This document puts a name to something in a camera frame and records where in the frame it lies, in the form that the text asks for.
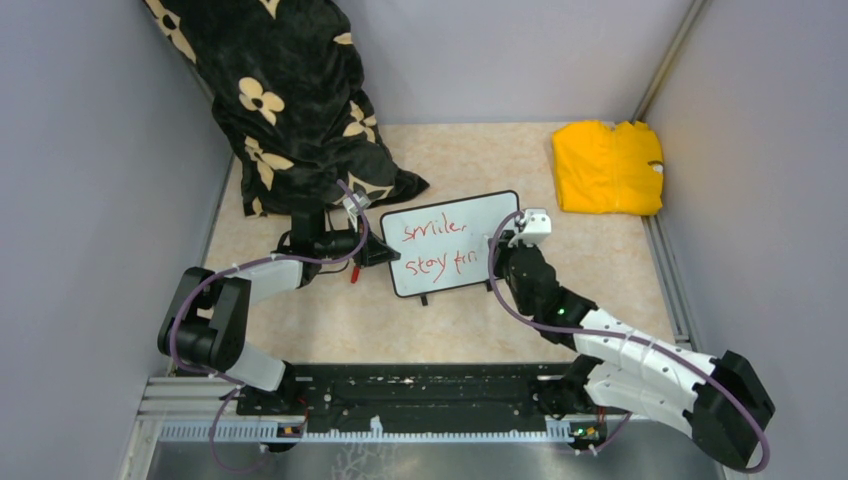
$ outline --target whiteboard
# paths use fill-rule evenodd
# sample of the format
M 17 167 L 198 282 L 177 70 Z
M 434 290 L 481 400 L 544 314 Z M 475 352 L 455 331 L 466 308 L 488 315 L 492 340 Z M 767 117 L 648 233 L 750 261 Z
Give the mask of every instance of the whiteboard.
M 486 238 L 516 210 L 518 194 L 508 190 L 384 214 L 383 237 L 401 255 L 389 263 L 395 294 L 411 297 L 486 281 Z

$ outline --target yellow cloth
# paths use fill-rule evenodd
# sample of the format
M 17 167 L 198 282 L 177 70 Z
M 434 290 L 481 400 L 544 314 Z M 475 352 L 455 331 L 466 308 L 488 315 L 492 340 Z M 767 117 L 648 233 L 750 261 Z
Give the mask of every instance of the yellow cloth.
M 662 208 L 662 149 L 648 125 L 612 129 L 589 120 L 560 129 L 552 141 L 562 210 L 655 215 Z

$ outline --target floor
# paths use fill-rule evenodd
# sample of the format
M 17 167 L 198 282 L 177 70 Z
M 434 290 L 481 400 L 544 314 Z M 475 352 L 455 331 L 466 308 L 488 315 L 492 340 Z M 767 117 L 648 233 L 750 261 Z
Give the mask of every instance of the floor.
M 379 231 L 387 211 L 500 190 L 553 221 L 545 258 L 569 289 L 622 321 L 673 341 L 640 217 L 561 212 L 551 174 L 550 135 L 562 124 L 383 126 L 403 168 L 432 185 L 412 202 L 369 210 Z M 283 216 L 244 218 L 240 168 L 230 176 L 207 267 L 267 255 L 289 229 Z M 342 212 L 334 217 L 343 224 Z M 248 341 L 293 363 L 493 363 L 568 361 L 573 352 L 543 340 L 501 310 L 482 286 L 432 294 L 430 305 L 395 296 L 388 266 L 318 276 L 304 289 L 252 307 Z

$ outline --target gray wall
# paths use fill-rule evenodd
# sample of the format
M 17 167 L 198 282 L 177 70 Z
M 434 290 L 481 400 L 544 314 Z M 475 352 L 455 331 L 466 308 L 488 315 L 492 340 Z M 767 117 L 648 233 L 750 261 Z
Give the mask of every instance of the gray wall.
M 141 2 L 0 2 L 0 478 L 112 478 L 229 150 Z
M 649 122 L 707 349 L 777 406 L 766 478 L 844 478 L 848 2 L 717 1 Z
M 338 0 L 382 123 L 625 120 L 689 3 Z

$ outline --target floral blanket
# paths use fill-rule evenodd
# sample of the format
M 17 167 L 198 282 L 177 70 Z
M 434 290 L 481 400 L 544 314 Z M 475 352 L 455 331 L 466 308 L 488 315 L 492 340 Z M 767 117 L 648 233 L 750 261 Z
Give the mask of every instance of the floral blanket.
M 242 163 L 245 215 L 339 204 L 343 179 L 375 204 L 429 185 L 380 137 L 350 22 L 329 0 L 144 0 L 215 93 L 212 115 Z

